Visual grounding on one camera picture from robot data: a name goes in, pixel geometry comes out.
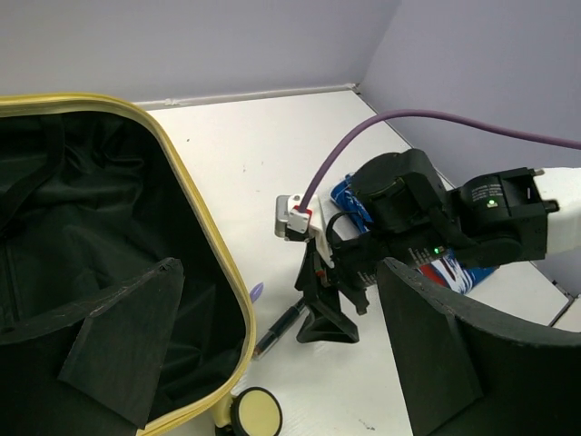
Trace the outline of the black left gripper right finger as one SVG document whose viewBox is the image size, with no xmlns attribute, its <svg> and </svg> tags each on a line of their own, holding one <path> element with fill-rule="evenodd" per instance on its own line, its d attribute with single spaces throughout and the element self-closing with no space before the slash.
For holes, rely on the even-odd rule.
<svg viewBox="0 0 581 436">
<path fill-rule="evenodd" d="M 394 259 L 377 279 L 413 434 L 579 434 L 579 333 L 506 314 Z"/>
</svg>

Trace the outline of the yellow hard-shell suitcase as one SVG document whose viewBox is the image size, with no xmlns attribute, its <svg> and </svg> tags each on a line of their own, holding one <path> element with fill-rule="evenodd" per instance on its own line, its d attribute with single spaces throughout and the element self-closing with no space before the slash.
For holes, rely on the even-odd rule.
<svg viewBox="0 0 581 436">
<path fill-rule="evenodd" d="M 252 303 L 160 124 L 98 94 L 1 100 L 1 328 L 182 263 L 184 283 L 149 420 L 160 435 L 209 412 L 217 435 L 277 435 L 269 391 L 234 387 L 256 341 Z"/>
</svg>

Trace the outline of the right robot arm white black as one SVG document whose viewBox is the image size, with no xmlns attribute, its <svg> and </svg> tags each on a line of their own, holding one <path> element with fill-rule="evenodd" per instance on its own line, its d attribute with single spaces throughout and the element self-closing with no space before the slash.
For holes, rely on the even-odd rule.
<svg viewBox="0 0 581 436">
<path fill-rule="evenodd" d="M 344 240 L 326 220 L 301 229 L 307 249 L 296 282 L 308 317 L 301 343 L 359 339 L 342 312 L 348 299 L 367 311 L 366 290 L 381 261 L 418 270 L 447 255 L 468 268 L 537 261 L 580 245 L 580 172 L 576 168 L 517 168 L 480 175 L 449 190 L 417 149 L 382 154 L 347 186 L 359 202 L 360 235 Z"/>
</svg>

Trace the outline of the black pen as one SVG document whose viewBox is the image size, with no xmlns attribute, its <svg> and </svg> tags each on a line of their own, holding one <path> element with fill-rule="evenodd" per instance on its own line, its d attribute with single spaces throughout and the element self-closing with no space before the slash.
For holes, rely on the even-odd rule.
<svg viewBox="0 0 581 436">
<path fill-rule="evenodd" d="M 260 359 L 300 318 L 305 309 L 303 299 L 298 300 L 262 335 L 253 352 L 254 359 Z"/>
</svg>

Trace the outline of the blue white red patterned cloth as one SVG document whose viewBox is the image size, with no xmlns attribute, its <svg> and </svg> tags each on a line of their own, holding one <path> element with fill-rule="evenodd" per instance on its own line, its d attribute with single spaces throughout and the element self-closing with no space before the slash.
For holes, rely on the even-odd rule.
<svg viewBox="0 0 581 436">
<path fill-rule="evenodd" d="M 330 191 L 330 199 L 341 212 L 350 214 L 350 221 L 358 230 L 358 233 L 366 233 L 369 230 L 369 223 L 372 223 L 372 219 L 365 207 L 351 191 L 350 182 L 351 173 L 347 174 L 341 182 L 333 187 Z M 496 270 L 497 267 L 466 268 L 458 262 L 451 250 L 435 262 L 419 268 L 419 272 L 431 281 L 463 295 L 470 293 Z"/>
</svg>

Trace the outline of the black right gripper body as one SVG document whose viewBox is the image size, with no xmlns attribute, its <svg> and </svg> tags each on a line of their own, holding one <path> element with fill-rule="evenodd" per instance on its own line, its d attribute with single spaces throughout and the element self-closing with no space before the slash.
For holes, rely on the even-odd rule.
<svg viewBox="0 0 581 436">
<path fill-rule="evenodd" d="M 368 221 L 370 230 L 351 239 L 341 238 L 334 229 L 342 218 L 353 213 L 335 213 L 327 224 L 325 242 L 330 248 L 333 262 L 331 284 L 355 306 L 356 313 L 367 312 L 367 289 L 377 282 L 377 265 L 386 258 L 393 258 L 406 266 L 411 258 L 405 253 L 405 235 L 411 229 L 411 220 L 389 216 L 376 222 Z"/>
</svg>

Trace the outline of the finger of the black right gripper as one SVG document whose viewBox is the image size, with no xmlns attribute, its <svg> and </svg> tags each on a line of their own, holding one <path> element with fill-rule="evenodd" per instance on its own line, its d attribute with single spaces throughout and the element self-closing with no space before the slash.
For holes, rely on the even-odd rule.
<svg viewBox="0 0 581 436">
<path fill-rule="evenodd" d="M 306 292 L 304 302 L 308 315 L 296 335 L 299 343 L 359 341 L 358 327 L 342 312 L 337 290 Z"/>
<path fill-rule="evenodd" d="M 305 253 L 295 282 L 295 289 L 302 293 L 305 306 L 312 312 L 317 312 L 320 281 L 316 274 L 319 254 L 314 241 L 306 244 Z"/>
</svg>

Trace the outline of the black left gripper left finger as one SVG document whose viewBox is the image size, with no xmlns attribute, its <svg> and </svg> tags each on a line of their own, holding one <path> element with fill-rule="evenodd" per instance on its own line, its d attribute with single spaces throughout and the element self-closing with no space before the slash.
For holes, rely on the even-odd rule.
<svg viewBox="0 0 581 436">
<path fill-rule="evenodd" d="M 149 420 L 182 296 L 167 258 L 95 295 L 1 328 L 4 435 L 134 435 Z"/>
</svg>

